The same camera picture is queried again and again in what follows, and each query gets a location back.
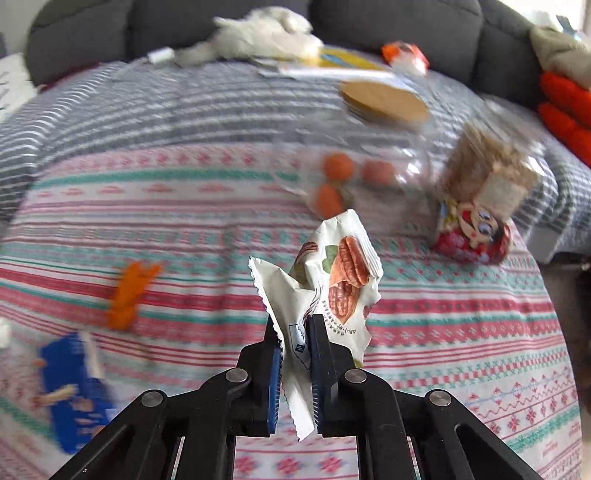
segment orange ball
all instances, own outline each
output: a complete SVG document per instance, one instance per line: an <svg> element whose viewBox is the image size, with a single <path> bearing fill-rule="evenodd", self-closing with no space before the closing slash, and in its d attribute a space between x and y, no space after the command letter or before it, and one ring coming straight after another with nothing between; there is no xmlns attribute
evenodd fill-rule
<svg viewBox="0 0 591 480"><path fill-rule="evenodd" d="M391 187L395 183L396 169L389 161L365 160L361 177L374 187Z"/></svg>
<svg viewBox="0 0 591 480"><path fill-rule="evenodd" d="M323 183L316 196L316 212L322 218L332 218L345 211L343 199L337 188Z"/></svg>
<svg viewBox="0 0 591 480"><path fill-rule="evenodd" d="M322 165L328 181L344 182L355 173L355 162L342 152L329 153L324 157Z"/></svg>

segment wall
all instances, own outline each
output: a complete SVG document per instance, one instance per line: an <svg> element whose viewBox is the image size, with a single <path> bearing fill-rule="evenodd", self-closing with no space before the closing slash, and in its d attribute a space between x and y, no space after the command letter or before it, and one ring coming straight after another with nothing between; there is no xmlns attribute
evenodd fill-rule
<svg viewBox="0 0 591 480"><path fill-rule="evenodd" d="M502 2L521 13L541 10L554 15L564 15L568 17L575 30L583 27L586 0L502 0Z"/></svg>
<svg viewBox="0 0 591 480"><path fill-rule="evenodd" d="M9 53L21 51L33 19L48 0L0 0L0 31Z"/></svg>

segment gray striped fabric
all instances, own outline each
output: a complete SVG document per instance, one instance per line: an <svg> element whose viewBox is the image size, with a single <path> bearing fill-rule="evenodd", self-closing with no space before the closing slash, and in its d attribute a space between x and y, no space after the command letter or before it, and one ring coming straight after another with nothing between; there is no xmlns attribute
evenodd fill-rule
<svg viewBox="0 0 591 480"><path fill-rule="evenodd" d="M483 100L437 73L408 82L436 120L429 154L441 164L462 124ZM0 220L10 220L31 183L65 158L188 142L272 141L293 120L341 107L334 81L263 78L242 63L184 70L141 63L105 65L40 95L0 126ZM518 109L517 113L540 130L548 151L541 162L546 177L515 221L526 229L542 225L561 235L572 228L587 231L591 170L531 112ZM569 251L580 247L561 245Z"/></svg>

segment pink patterned blanket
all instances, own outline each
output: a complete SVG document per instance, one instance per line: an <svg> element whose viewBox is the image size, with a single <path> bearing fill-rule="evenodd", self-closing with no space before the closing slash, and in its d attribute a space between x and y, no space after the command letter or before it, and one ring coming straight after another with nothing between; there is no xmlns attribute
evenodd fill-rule
<svg viewBox="0 0 591 480"><path fill-rule="evenodd" d="M0 351L0 478L46 480L67 460L32 401L39 346L90 329L123 407L149 388L198 388L262 338L248 257L288 268L319 223L277 187L277 168L266 145L188 145L73 158L34 185L0 252L0 314L14 337ZM474 267L432 253L420 231L368 230L385 275L365 368L409 393L449 390L543 477L580 478L569 356L517 231L500 267ZM117 333L105 313L132 260L164 272L133 330ZM274 437L239 439L237 480L357 476L353 439L298 443L281 408Z"/></svg>

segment gray couch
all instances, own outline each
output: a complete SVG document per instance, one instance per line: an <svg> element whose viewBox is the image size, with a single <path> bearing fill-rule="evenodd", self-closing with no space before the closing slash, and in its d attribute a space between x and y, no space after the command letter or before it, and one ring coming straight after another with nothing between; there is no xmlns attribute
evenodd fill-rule
<svg viewBox="0 0 591 480"><path fill-rule="evenodd" d="M190 46L211 35L212 17L266 5L308 16L325 43L373 53L390 41L415 43L433 70L473 90L529 108L540 100L531 24L498 0L51 0L31 27L27 64L36 85L47 83L80 67Z"/></svg>

